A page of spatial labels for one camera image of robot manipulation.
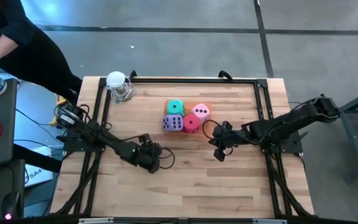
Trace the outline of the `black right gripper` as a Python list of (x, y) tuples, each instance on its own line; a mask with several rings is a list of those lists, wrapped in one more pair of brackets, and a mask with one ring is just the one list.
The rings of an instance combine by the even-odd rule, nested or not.
[(214, 129), (213, 138), (209, 140), (209, 143), (222, 148), (214, 150), (214, 157), (219, 162), (223, 162), (226, 157), (223, 149), (246, 144), (246, 134), (240, 130), (232, 130), (230, 122), (223, 121), (221, 128)]

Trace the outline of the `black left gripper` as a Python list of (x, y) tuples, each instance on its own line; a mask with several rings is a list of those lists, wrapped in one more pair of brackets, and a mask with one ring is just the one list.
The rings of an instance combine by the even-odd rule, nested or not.
[(139, 136), (140, 152), (138, 156), (139, 165), (141, 167), (148, 167), (149, 173), (154, 174), (160, 168), (160, 155), (162, 154), (162, 147), (159, 143), (150, 142), (149, 134), (142, 134)]

